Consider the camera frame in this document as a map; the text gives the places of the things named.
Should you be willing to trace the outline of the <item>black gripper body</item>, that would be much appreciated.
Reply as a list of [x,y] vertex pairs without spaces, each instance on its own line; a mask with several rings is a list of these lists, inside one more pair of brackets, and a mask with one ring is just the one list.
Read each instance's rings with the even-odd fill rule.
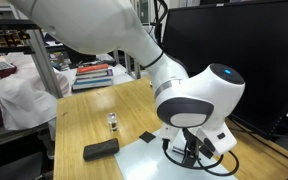
[[199,154],[203,154],[208,159],[213,156],[213,153],[202,143],[202,141],[193,135],[188,129],[184,128],[182,132],[186,140],[184,157],[182,160],[182,163],[185,166],[193,167],[199,159]]

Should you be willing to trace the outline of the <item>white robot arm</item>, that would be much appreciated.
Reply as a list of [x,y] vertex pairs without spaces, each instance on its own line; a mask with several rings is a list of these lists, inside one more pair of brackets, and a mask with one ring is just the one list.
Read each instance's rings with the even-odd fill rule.
[[143,28],[129,0],[8,0],[56,40],[82,54],[121,50],[151,77],[163,147],[183,130],[210,153],[222,155],[237,140],[225,124],[245,89],[234,69],[218,63],[190,77]]

